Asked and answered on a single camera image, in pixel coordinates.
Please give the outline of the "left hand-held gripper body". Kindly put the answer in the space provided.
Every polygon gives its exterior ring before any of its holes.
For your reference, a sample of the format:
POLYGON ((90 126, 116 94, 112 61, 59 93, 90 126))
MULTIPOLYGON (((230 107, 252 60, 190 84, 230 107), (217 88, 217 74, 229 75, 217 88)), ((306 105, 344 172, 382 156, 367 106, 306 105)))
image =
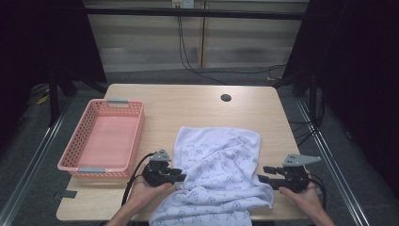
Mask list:
POLYGON ((170 172, 168 167, 170 161, 171 158, 164 149, 155 152, 150 157, 149 163, 142 172, 142 176, 148 185, 157 187, 166 182, 170 172))

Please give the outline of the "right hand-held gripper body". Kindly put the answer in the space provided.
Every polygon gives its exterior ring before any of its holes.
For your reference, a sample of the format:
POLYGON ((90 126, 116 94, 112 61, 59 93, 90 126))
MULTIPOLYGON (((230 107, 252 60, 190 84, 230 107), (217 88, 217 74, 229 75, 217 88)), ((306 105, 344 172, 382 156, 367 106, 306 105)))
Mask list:
POLYGON ((303 191, 310 183, 306 166, 320 161, 320 156, 288 154, 282 161, 282 167, 277 169, 277 173, 284 177, 283 183, 279 186, 289 188, 294 193, 303 191))

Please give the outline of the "white patterned towel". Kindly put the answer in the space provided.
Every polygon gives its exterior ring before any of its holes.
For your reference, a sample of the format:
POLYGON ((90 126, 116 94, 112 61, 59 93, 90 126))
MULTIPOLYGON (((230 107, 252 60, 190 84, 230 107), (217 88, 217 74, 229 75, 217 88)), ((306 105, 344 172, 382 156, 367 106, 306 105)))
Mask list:
POLYGON ((172 166, 185 179, 153 211, 150 226, 252 226, 256 207, 271 208, 273 188, 256 174, 261 136, 230 127, 183 127, 172 166))

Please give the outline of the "pink plastic basket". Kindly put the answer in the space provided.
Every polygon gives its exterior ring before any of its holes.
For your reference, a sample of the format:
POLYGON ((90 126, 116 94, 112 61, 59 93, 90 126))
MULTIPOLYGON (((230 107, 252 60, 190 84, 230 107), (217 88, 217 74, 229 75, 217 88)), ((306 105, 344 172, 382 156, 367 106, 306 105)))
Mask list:
POLYGON ((139 101, 90 100, 57 167, 74 177, 129 178, 144 119, 139 101))

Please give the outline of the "person's right hand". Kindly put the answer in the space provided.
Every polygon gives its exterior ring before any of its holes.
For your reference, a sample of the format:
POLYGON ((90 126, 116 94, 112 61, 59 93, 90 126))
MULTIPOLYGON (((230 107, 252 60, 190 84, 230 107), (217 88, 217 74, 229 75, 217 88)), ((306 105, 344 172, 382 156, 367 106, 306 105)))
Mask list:
POLYGON ((309 182, 308 186, 299 193, 294 193, 284 186, 279 188, 279 192, 294 202, 308 218, 320 217, 324 213, 324 207, 316 191, 316 184, 313 182, 309 182))

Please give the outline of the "person's left hand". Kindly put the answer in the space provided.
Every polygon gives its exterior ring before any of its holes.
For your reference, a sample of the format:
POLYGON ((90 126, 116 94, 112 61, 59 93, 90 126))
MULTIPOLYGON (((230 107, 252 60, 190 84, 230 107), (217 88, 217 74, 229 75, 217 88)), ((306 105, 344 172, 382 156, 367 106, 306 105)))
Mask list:
POLYGON ((138 175, 133 183, 128 201, 124 204, 128 210, 128 218, 132 218, 155 197, 172 188, 171 183, 165 183, 157 187, 149 186, 141 175, 144 169, 144 166, 140 167, 138 175))

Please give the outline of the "grey tape strip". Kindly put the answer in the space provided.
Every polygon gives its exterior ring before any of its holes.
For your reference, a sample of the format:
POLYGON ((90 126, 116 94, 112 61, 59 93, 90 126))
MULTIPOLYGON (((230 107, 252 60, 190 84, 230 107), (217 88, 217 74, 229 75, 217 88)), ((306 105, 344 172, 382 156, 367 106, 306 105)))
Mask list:
POLYGON ((71 190, 56 191, 53 195, 53 198, 58 200, 62 200, 63 198, 74 199, 76 197, 76 194, 76 191, 71 190))

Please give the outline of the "black curtain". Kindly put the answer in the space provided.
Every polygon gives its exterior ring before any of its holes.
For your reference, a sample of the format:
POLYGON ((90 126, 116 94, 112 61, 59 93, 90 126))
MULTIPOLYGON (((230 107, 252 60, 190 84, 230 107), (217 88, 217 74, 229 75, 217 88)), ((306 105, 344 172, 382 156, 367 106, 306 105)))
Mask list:
POLYGON ((30 90, 106 77, 83 0, 0 0, 0 153, 27 109, 30 90))
POLYGON ((283 77, 315 81, 399 197, 399 0, 309 0, 283 77))

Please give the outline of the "black horizontal bar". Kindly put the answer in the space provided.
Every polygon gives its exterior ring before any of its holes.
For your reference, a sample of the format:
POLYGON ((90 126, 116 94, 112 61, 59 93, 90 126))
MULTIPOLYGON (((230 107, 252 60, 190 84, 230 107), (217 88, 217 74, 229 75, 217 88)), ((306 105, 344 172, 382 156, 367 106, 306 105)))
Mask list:
POLYGON ((237 11, 218 9, 187 9, 187 8, 100 8, 86 7, 87 14, 100 15, 140 15, 140 16, 180 16, 203 18, 243 18, 271 20, 306 20, 304 13, 269 12, 269 11, 237 11))

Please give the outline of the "metal floor rail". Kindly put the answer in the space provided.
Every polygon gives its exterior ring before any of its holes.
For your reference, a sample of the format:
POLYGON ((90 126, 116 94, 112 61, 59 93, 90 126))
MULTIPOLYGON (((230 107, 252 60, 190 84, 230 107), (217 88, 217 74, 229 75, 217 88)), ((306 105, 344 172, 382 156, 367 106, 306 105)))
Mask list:
POLYGON ((335 160, 327 142, 322 134, 322 132, 311 122, 311 112, 306 105, 306 102, 299 98, 297 101, 298 108, 302 114, 302 117, 308 124, 310 128, 311 135, 315 141, 320 154, 323 156, 324 162, 338 188, 343 201, 357 226, 371 226, 367 217, 365 216, 362 207, 359 204, 358 199, 355 197, 352 189, 347 183, 343 176, 343 173, 335 160))
POLYGON ((61 102, 53 122, 48 104, 33 105, 9 140, 6 154, 0 157, 0 226, 10 226, 14 220, 71 102, 72 98, 61 102))

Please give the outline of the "black stand post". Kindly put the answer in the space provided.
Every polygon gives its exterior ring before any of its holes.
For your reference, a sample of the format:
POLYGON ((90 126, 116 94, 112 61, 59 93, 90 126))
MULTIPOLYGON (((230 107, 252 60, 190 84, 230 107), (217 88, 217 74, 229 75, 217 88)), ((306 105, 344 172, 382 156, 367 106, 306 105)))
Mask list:
POLYGON ((315 73, 311 74, 311 86, 310 86, 310 114, 311 121, 316 122, 316 99, 317 99, 317 77, 315 73))
POLYGON ((56 75, 54 72, 49 73, 49 98, 50 98, 50 121, 49 126, 53 126, 56 123, 56 120, 59 116, 59 107, 58 107, 58 90, 57 90, 57 82, 56 75))

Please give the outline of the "white wall socket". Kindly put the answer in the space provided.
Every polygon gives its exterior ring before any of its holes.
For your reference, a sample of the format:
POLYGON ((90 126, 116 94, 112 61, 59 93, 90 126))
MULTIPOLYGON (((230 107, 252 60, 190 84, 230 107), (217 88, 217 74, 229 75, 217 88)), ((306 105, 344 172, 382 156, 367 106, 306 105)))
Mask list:
POLYGON ((171 0, 173 8, 188 8, 193 9, 195 7, 194 0, 171 0))

